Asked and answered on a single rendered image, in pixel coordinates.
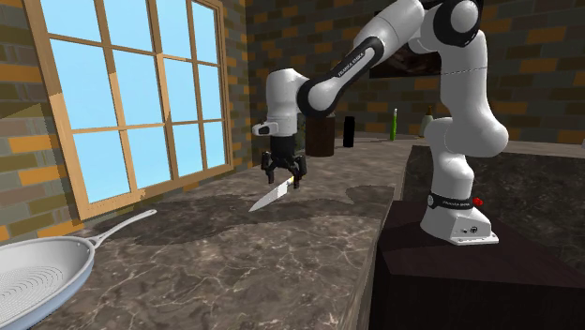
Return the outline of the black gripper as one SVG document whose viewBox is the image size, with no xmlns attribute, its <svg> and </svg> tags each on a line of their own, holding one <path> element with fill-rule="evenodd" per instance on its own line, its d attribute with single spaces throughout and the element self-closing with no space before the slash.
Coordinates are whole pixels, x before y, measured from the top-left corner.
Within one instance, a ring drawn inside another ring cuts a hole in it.
<svg viewBox="0 0 585 330">
<path fill-rule="evenodd" d="M 270 152 L 262 153 L 261 169 L 267 175 L 268 183 L 274 183 L 274 169 L 287 169 L 293 174 L 293 188 L 300 187 L 300 181 L 307 174 L 307 163 L 304 155 L 295 156 L 294 136 L 270 137 Z"/>
</svg>

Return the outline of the silver kitchen knife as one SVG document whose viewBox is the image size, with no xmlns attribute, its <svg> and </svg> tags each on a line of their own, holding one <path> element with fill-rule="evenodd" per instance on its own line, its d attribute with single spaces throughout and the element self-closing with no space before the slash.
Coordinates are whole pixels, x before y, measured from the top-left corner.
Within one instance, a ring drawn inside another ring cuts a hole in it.
<svg viewBox="0 0 585 330">
<path fill-rule="evenodd" d="M 261 197 L 258 201 L 256 201 L 249 209 L 249 212 L 254 212 L 259 210 L 266 205 L 276 201 L 277 199 L 281 198 L 282 196 L 286 195 L 288 192 L 288 187 L 293 184 L 294 177 L 291 176 L 286 181 L 279 184 L 277 187 L 273 188 L 271 191 L 266 193 L 263 197 Z"/>
</svg>

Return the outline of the dark brown cylinder container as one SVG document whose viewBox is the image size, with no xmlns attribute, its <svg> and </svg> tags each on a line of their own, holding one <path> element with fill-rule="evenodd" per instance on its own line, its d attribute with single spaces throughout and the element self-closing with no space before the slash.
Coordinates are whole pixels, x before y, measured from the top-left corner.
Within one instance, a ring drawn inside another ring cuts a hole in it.
<svg viewBox="0 0 585 330">
<path fill-rule="evenodd" d="M 324 118 L 308 117 L 306 119 L 306 155 L 326 158 L 334 155 L 336 118 L 330 115 Z"/>
</svg>

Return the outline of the pale bottle with brown top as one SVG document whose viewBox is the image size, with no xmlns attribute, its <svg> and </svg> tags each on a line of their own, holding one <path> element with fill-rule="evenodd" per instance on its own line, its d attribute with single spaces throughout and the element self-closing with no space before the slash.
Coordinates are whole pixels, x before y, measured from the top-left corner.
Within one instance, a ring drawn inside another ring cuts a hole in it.
<svg viewBox="0 0 585 330">
<path fill-rule="evenodd" d="M 421 124 L 420 124 L 419 134 L 418 134 L 419 137 L 421 137 L 421 138 L 425 137 L 425 130 L 426 130 L 428 124 L 431 123 L 432 121 L 433 121 L 433 107 L 429 106 L 427 108 L 427 112 L 423 116 Z"/>
</svg>

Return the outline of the wooden framed window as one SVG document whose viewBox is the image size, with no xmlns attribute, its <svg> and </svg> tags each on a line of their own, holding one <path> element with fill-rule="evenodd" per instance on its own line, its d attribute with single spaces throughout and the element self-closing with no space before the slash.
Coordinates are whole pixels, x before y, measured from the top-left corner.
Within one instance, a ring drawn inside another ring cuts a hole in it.
<svg viewBox="0 0 585 330">
<path fill-rule="evenodd" d="M 80 219 L 233 168 L 219 0 L 22 0 Z"/>
</svg>

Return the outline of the dark robot stand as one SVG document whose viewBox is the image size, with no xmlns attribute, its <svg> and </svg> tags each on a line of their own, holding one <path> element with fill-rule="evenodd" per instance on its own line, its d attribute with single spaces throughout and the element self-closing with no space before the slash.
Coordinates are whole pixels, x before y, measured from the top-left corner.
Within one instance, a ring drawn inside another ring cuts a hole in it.
<svg viewBox="0 0 585 330">
<path fill-rule="evenodd" d="M 419 225 L 425 210 L 391 204 L 368 330 L 585 330 L 585 276 L 499 220 L 496 245 L 432 237 Z"/>
</svg>

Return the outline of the white frying pan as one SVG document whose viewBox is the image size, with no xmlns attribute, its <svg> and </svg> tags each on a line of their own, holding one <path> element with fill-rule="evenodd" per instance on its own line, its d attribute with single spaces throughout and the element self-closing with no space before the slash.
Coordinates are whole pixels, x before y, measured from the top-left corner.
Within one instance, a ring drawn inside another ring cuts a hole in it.
<svg viewBox="0 0 585 330">
<path fill-rule="evenodd" d="M 28 330 L 60 308 L 92 272 L 96 249 L 151 209 L 89 238 L 52 236 L 0 247 L 0 330 Z"/>
</svg>

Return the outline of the dark wall picture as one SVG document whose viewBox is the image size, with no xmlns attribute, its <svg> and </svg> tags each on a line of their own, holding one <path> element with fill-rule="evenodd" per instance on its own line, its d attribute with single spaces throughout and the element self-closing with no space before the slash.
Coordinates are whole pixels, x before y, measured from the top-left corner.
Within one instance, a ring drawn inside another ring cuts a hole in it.
<svg viewBox="0 0 585 330">
<path fill-rule="evenodd" d="M 391 57 L 373 67 L 370 79 L 437 76 L 441 74 L 442 60 L 437 52 L 417 54 L 404 44 Z"/>
</svg>

